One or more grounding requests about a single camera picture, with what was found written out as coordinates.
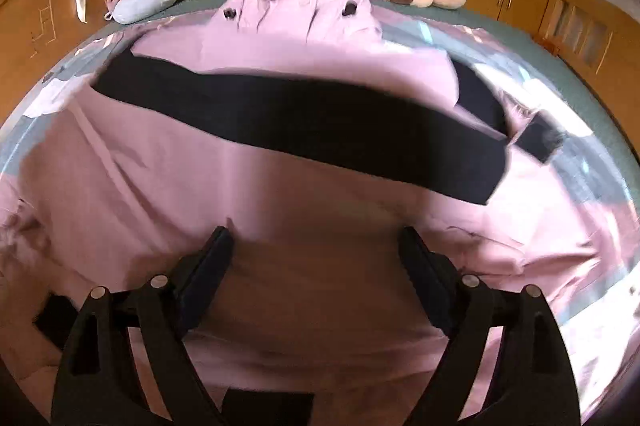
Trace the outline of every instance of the metal rivet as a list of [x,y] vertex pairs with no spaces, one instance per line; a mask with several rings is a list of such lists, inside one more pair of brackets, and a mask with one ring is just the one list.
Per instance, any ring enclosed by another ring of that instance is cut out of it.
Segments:
[[524,290],[526,290],[527,294],[532,298],[540,298],[542,296],[542,291],[537,285],[527,285]]
[[91,297],[94,300],[99,300],[100,298],[102,298],[105,294],[107,294],[107,289],[105,289],[104,287],[96,287],[95,289],[93,289],[91,291]]
[[478,287],[478,285],[480,284],[480,279],[478,278],[478,276],[475,276],[473,274],[465,274],[462,277],[462,283],[469,288],[474,288],[474,287]]
[[154,276],[151,278],[151,287],[154,289],[161,289],[169,282],[169,278],[167,278],[164,274],[159,274],[158,276]]

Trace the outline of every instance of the black strap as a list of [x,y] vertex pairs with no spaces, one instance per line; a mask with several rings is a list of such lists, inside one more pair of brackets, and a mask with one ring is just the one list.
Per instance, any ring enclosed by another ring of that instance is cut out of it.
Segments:
[[486,203],[506,167],[506,139],[356,84],[199,74],[126,50],[109,63],[94,88],[229,141],[426,187],[471,203]]
[[222,401],[229,426],[306,426],[312,393],[249,392],[230,388]]
[[[471,67],[461,61],[451,60],[458,75],[458,105],[487,126],[507,136],[509,130],[504,108],[494,97],[491,89]],[[542,114],[536,113],[515,144],[539,162],[545,163],[562,145],[562,133]]]
[[76,317],[78,317],[78,311],[68,298],[50,294],[42,312],[33,323],[51,343],[62,351]]

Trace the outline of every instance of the pillow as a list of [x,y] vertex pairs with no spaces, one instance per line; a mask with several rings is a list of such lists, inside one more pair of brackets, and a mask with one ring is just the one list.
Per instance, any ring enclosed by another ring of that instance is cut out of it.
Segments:
[[175,3],[176,0],[120,0],[111,17],[114,21],[127,25],[163,11]]

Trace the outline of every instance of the bed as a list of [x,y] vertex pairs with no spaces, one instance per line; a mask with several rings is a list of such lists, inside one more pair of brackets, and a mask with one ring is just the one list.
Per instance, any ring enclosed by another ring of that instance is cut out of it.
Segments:
[[[127,41],[163,26],[203,24],[225,1],[182,0],[124,30],[116,23],[108,24],[81,43],[28,92],[0,129],[0,180],[4,175],[19,174],[21,160],[43,138],[65,99]],[[419,9],[382,0],[372,2],[384,40],[396,50],[408,52],[428,45],[445,48],[454,57],[485,66],[485,77],[502,89],[509,88],[505,76],[516,89],[527,80],[540,78],[547,98],[549,92],[552,97],[557,94],[570,107],[566,111],[559,104],[560,123],[570,130],[562,156],[555,159],[556,169],[577,202],[604,202],[619,208],[609,223],[627,253],[615,268],[582,287],[557,316],[586,418],[603,396],[615,394],[609,391],[614,388],[612,381],[624,374],[636,355],[640,166],[628,142],[580,78],[521,31],[465,9]],[[487,45],[498,54],[487,53]]]

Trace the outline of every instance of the jacket button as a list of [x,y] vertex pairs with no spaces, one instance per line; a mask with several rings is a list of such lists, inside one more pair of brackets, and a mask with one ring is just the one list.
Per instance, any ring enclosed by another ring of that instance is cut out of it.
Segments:
[[356,9],[358,8],[358,4],[353,1],[347,1],[347,4],[344,6],[344,10],[342,11],[343,16],[353,16],[356,13]]

